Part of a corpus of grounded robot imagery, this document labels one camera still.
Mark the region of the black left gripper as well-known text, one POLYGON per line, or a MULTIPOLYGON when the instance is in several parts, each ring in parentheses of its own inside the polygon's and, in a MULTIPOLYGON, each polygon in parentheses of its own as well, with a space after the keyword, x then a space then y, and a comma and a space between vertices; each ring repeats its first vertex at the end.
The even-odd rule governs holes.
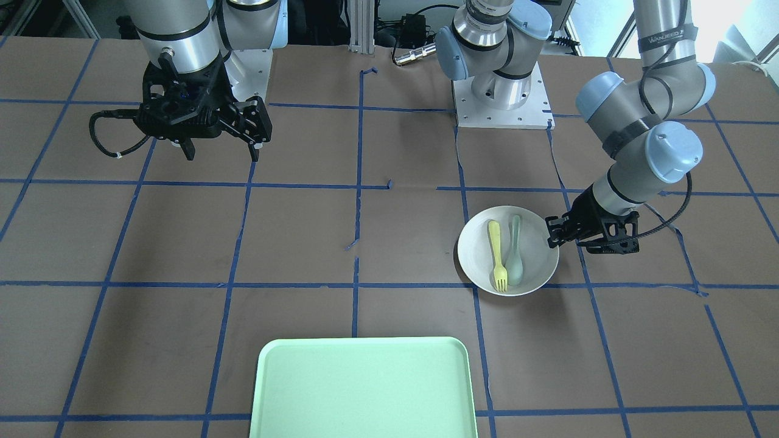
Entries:
POLYGON ((593 254, 629 254, 639 252, 637 225, 639 214, 630 210, 615 215, 600 206, 588 187, 576 197, 572 208, 563 216, 546 217, 546 226, 553 229, 547 239, 549 248, 577 241, 577 246, 593 254))

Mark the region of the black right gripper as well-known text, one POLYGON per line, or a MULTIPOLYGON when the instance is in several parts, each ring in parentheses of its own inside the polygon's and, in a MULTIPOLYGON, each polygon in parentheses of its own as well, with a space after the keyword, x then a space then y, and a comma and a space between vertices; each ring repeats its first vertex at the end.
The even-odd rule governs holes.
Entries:
POLYGON ((159 54, 158 64, 150 62, 145 69, 134 124, 145 135, 176 142, 187 161, 193 161, 197 152, 193 139, 213 139, 226 132, 244 141, 251 161, 258 162, 262 144, 273 132, 261 98, 247 102, 234 98, 222 58, 183 73, 172 54, 159 54))

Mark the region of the robot left arm silver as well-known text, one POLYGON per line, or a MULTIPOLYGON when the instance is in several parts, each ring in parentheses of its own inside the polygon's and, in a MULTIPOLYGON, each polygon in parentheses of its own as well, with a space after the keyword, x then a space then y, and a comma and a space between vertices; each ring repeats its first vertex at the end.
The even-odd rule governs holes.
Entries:
MULTIPOLYGON (((612 166, 562 216, 547 217, 548 246, 576 242, 589 253, 635 253, 642 233, 638 209, 691 171, 703 158, 699 137, 674 117, 709 102, 712 70, 696 59, 688 1, 635 1, 643 62, 641 78, 614 72, 591 78, 577 94, 582 119, 600 139, 612 166)), ((485 105, 514 110, 525 102, 543 43, 553 35, 549 12, 532 1, 467 1, 435 45, 439 65, 454 81, 471 78, 485 105)))

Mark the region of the robot right arm silver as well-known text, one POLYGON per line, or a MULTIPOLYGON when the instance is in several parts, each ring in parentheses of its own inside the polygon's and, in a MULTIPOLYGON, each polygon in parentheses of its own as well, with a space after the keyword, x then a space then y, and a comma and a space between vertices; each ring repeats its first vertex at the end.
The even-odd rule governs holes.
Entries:
POLYGON ((286 1, 126 1, 148 55, 131 118, 195 157, 194 139, 228 133, 253 162, 271 139, 264 98, 273 50, 288 42, 286 1))

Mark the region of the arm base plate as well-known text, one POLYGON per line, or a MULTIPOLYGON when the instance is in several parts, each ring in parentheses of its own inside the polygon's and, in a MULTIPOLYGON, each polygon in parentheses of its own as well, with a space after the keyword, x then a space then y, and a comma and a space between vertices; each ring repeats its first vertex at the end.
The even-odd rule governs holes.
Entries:
POLYGON ((232 50, 225 58, 226 74, 237 102, 267 99, 274 50, 232 50))
POLYGON ((520 80, 489 72, 453 81, 452 94, 460 128, 556 127, 539 64, 529 77, 520 80))

